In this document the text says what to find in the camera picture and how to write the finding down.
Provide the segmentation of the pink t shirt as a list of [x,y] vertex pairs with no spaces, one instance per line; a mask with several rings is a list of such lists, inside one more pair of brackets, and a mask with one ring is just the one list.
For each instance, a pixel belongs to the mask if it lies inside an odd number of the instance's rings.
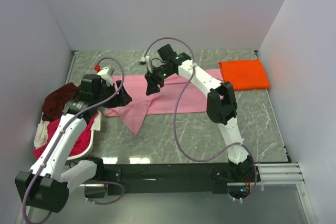
[[[147,96],[147,82],[144,76],[125,76],[123,87],[132,101],[117,108],[106,109],[105,116],[119,117],[124,125],[137,135],[147,115],[172,114],[180,91],[187,80],[173,75],[165,80],[159,93]],[[189,84],[179,102],[178,113],[198,113],[206,111],[206,96],[193,84]]]

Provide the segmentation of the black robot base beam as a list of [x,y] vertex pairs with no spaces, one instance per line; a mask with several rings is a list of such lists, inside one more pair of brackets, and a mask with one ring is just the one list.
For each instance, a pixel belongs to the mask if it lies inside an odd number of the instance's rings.
[[232,163],[116,164],[104,165],[93,181],[118,183],[107,186],[107,195],[149,193],[227,194],[230,183],[260,181],[252,164]]

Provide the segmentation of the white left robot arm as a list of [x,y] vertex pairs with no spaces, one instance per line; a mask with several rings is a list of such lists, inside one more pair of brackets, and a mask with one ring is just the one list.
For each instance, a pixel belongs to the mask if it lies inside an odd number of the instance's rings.
[[132,99],[123,87],[124,79],[113,81],[110,74],[87,74],[80,89],[65,104],[58,128],[38,160],[28,172],[19,172],[15,185],[22,200],[22,211],[31,206],[60,212],[69,194],[88,180],[102,179],[101,158],[88,157],[64,172],[72,148],[99,107],[116,108]]

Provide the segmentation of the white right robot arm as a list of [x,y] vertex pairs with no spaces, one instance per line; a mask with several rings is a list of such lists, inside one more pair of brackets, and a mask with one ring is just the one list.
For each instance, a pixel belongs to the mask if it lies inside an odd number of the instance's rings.
[[144,55],[147,72],[145,79],[147,81],[147,95],[160,92],[164,86],[164,81],[168,77],[176,74],[186,79],[186,84],[180,91],[173,114],[177,114],[180,100],[186,91],[186,88],[193,84],[206,98],[206,114],[208,118],[218,126],[225,147],[218,153],[205,159],[196,159],[189,156],[183,150],[180,140],[177,136],[176,128],[173,129],[176,145],[181,153],[194,162],[210,162],[227,152],[228,157],[228,180],[242,180],[246,182],[249,178],[257,179],[257,167],[250,150],[244,144],[237,123],[237,102],[235,92],[230,82],[222,82],[199,67],[194,61],[194,55],[186,53],[177,54],[167,44],[158,50],[161,65],[153,66],[152,58]]

